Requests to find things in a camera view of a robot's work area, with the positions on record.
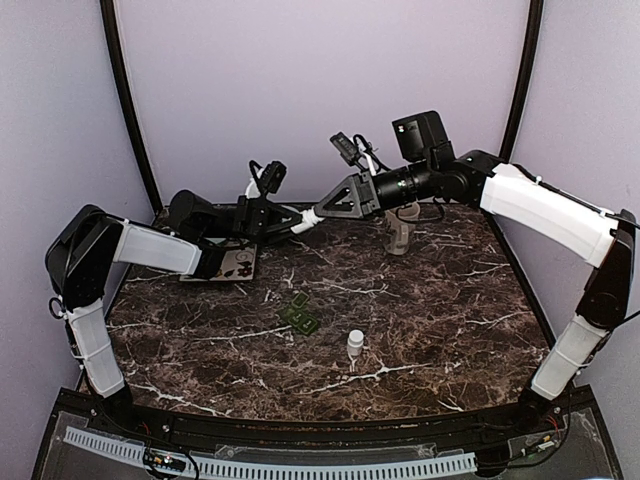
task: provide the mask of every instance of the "brown marble surface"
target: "brown marble surface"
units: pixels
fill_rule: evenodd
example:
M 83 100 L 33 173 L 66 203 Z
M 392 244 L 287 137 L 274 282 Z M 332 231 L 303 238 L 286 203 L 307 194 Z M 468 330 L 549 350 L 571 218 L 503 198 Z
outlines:
M 136 402 L 264 420 L 381 420 L 515 401 L 547 352 L 482 215 L 449 205 L 388 255 L 382 219 L 327 220 L 259 252 L 245 283 L 184 284 L 142 267 L 108 319 Z M 433 207 L 423 206 L 432 216 Z M 276 311 L 298 291 L 310 337 Z M 365 333 L 353 366 L 347 336 Z

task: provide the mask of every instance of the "beige cup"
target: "beige cup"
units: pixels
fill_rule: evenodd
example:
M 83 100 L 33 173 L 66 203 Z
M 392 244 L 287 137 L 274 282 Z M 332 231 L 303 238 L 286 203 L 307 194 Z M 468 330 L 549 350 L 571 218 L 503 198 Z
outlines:
M 418 220 L 420 205 L 418 205 L 418 202 L 413 202 L 406 207 L 387 210 L 384 215 L 387 230 L 391 233 L 391 238 L 384 248 L 391 255 L 404 255 L 409 251 L 411 237 L 416 228 L 414 224 L 406 221 L 415 222 Z

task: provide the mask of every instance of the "small white bottle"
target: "small white bottle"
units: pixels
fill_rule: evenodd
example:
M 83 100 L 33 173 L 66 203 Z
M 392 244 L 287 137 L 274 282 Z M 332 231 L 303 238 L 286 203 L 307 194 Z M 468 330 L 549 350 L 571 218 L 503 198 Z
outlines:
M 364 345 L 364 333 L 360 330 L 351 330 L 347 340 L 347 353 L 351 358 L 357 357 L 362 352 Z

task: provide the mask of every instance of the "green object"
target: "green object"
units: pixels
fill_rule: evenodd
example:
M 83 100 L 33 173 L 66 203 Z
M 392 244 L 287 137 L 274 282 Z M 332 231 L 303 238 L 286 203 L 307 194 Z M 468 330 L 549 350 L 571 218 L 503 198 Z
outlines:
M 277 312 L 283 321 L 304 335 L 311 335 L 320 326 L 318 320 L 305 311 L 304 307 L 308 302 L 309 295 L 300 292 L 293 298 L 289 305 Z

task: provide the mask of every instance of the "white wall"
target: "white wall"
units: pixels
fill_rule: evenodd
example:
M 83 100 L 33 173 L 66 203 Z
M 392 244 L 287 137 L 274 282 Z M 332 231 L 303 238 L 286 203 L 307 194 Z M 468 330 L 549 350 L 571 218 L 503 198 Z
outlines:
M 639 55 L 637 1 L 546 2 L 513 162 L 579 197 L 640 218 Z M 590 269 L 551 241 L 511 222 L 503 225 L 559 334 Z M 636 280 L 630 311 L 638 308 Z M 639 344 L 635 320 L 616 331 L 582 378 L 594 388 L 625 478 L 640 478 Z
M 332 134 L 363 133 L 399 165 L 391 121 L 431 109 L 460 154 L 497 152 L 528 3 L 118 2 L 163 201 L 235 201 L 251 158 L 288 165 L 279 200 L 318 200 L 350 173 Z
M 151 219 L 99 2 L 0 2 L 2 478 L 30 478 L 58 389 L 78 378 L 44 254 L 86 203 Z

